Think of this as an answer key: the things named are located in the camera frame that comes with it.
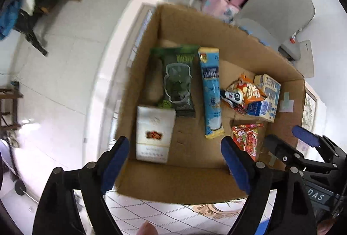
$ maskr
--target blue snack package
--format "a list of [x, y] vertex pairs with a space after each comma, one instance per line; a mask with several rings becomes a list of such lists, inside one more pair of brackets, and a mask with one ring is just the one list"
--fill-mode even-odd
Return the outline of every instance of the blue snack package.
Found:
[[212, 139], [224, 133], [219, 92], [219, 49], [201, 47], [199, 59], [204, 89], [205, 136]]
[[267, 109], [268, 102], [265, 100], [252, 102], [248, 105], [247, 114], [252, 116], [259, 116], [261, 111], [266, 113]]

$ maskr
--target white box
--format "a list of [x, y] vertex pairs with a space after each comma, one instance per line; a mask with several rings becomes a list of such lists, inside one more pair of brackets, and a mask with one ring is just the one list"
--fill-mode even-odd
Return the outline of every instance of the white box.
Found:
[[137, 107], [137, 160], [161, 163], [168, 161], [175, 118], [174, 109]]
[[254, 84], [265, 93], [267, 98], [264, 101], [252, 102], [249, 105], [248, 114], [273, 123], [277, 112], [281, 85], [268, 74], [255, 76]]

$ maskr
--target white food box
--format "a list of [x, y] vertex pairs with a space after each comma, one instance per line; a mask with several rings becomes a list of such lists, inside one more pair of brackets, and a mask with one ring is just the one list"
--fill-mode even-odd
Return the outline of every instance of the white food box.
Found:
[[137, 107], [137, 160], [160, 163], [168, 161], [175, 118], [174, 109]]

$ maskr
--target chair backrest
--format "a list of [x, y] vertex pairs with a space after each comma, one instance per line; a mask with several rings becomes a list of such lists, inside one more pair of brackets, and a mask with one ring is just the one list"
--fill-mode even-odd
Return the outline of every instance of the chair backrest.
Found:
[[312, 0], [248, 0], [234, 20], [237, 25], [239, 19], [251, 19], [282, 43], [304, 28], [314, 13]]

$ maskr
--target wooden stool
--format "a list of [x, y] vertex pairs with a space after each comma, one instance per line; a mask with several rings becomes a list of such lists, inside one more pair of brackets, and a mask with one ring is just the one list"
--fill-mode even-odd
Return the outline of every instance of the wooden stool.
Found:
[[[12, 81], [11, 85], [13, 88], [0, 88], [0, 138], [2, 138], [7, 130], [17, 130], [21, 126], [17, 120], [18, 112], [18, 98], [22, 98], [23, 95], [19, 92], [19, 82]], [[2, 111], [2, 100], [11, 99], [12, 100], [12, 112]], [[12, 124], [8, 124], [4, 116], [12, 115]]]

